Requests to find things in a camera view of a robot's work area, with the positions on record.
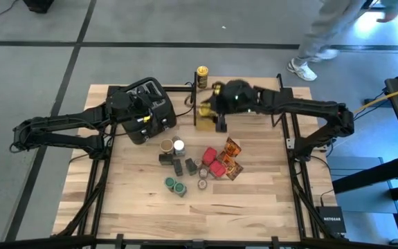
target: wooden table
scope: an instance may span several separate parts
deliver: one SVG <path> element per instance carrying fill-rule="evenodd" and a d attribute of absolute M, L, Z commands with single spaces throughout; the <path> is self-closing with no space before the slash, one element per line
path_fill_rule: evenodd
<path fill-rule="evenodd" d="M 234 78 L 210 77 L 209 82 L 231 79 Z M 244 79 L 252 85 L 279 89 L 275 78 Z M 108 85 L 91 85 L 85 108 L 104 102 L 107 89 Z M 293 92 L 297 98 L 311 99 L 307 87 L 295 87 Z M 176 113 L 188 110 L 183 104 L 187 94 L 168 93 Z M 209 91 L 200 93 L 198 99 L 209 95 Z M 98 238 L 114 239 L 122 233 L 127 239 L 270 241 L 271 236 L 277 236 L 280 241 L 299 241 L 281 124 L 273 128 L 269 116 L 254 113 L 227 116 L 226 119 L 228 133 L 197 131 L 191 112 L 180 117 L 174 129 L 143 145 L 133 144 L 126 136 L 117 137 Z M 302 136 L 308 136 L 318 128 L 315 118 L 298 116 L 298 121 Z M 117 132 L 124 132 L 123 128 L 119 126 Z M 80 130 L 81 136 L 93 133 Z M 176 177 L 188 187 L 183 198 L 166 189 L 164 179 L 175 177 L 175 173 L 172 166 L 162 166 L 158 161 L 160 142 L 174 135 L 180 136 L 186 144 L 187 154 L 181 159 L 185 174 Z M 220 180 L 209 176 L 208 187 L 199 190 L 199 177 L 189 176 L 184 160 L 201 158 L 208 146 L 221 151 L 228 136 L 242 147 L 236 159 L 244 171 L 234 181 L 226 176 Z M 82 154 L 83 151 L 74 150 L 73 157 Z M 325 159 L 320 152 L 313 155 Z M 307 167 L 314 203 L 318 205 L 320 195 L 332 189 L 329 170 L 318 160 L 307 163 Z M 87 157 L 69 165 L 53 233 L 62 230 L 82 206 L 90 170 L 91 160 Z M 326 205 L 336 205 L 332 192 L 324 195 L 323 200 Z M 302 206 L 307 235 L 311 236 L 308 213 Z"/>

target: white sneaker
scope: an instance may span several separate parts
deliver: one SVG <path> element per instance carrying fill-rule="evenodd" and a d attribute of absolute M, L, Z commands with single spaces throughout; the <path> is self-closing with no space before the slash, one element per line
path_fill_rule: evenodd
<path fill-rule="evenodd" d="M 294 64 L 294 59 L 292 59 L 288 63 L 287 69 L 288 71 L 295 73 L 302 80 L 313 81 L 317 78 L 317 74 L 308 67 L 308 63 L 306 62 L 302 66 L 296 66 Z"/>
<path fill-rule="evenodd" d="M 323 52 L 316 53 L 314 57 L 309 59 L 310 62 L 321 62 L 327 59 L 334 59 L 340 53 L 339 50 L 336 49 L 325 49 Z"/>

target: dark green container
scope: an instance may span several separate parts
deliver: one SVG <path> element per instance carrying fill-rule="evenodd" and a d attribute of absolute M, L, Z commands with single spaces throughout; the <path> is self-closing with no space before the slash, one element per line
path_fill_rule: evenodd
<path fill-rule="evenodd" d="M 174 186 L 174 193 L 178 194 L 180 197 L 183 197 L 186 194 L 186 186 L 183 183 L 176 183 Z"/>
<path fill-rule="evenodd" d="M 171 191 L 174 191 L 174 186 L 176 185 L 176 180 L 172 177 L 167 177 L 165 179 L 165 186 Z"/>

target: concrete floor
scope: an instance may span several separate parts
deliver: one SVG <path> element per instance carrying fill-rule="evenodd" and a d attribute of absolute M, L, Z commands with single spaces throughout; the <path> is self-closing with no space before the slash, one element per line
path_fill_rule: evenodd
<path fill-rule="evenodd" d="M 0 0 L 0 11 L 10 3 Z M 37 15 L 19 1 L 0 16 L 0 40 L 74 42 L 89 3 L 55 0 L 48 14 Z M 319 0 L 97 0 L 84 40 L 299 44 L 319 7 Z M 378 24 L 374 20 L 379 15 L 365 13 L 333 44 L 398 45 L 398 19 Z M 25 119 L 50 113 L 72 51 L 72 47 L 0 46 L 0 240 L 34 156 L 33 151 L 8 152 L 11 129 Z M 363 98 L 379 94 L 386 78 L 398 76 L 398 52 L 347 51 L 333 62 L 311 65 L 319 78 L 303 82 L 285 68 L 295 54 L 295 50 L 234 48 L 81 48 L 60 114 L 80 112 L 90 84 L 128 84 L 146 76 L 164 84 L 182 84 L 192 80 L 192 72 L 202 64 L 212 75 L 282 73 L 285 86 L 310 86 L 315 99 L 346 102 L 351 109 L 359 107 Z M 398 157 L 398 150 L 390 151 L 388 146 L 398 147 L 392 110 L 379 109 L 360 119 L 356 130 L 337 142 L 333 156 Z M 49 236 L 70 156 L 70 149 L 47 149 L 18 239 Z M 360 220 L 351 218 L 349 238 L 360 241 L 358 234 L 363 233 L 354 219 Z M 382 233 L 385 230 L 378 230 L 375 242 L 382 243 Z"/>

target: yellow can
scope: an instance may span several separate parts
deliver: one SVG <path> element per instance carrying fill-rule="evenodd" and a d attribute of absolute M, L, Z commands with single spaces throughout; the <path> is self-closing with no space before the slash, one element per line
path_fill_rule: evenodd
<path fill-rule="evenodd" d="M 206 66 L 199 66 L 197 68 L 197 87 L 205 89 L 208 85 L 208 68 Z"/>

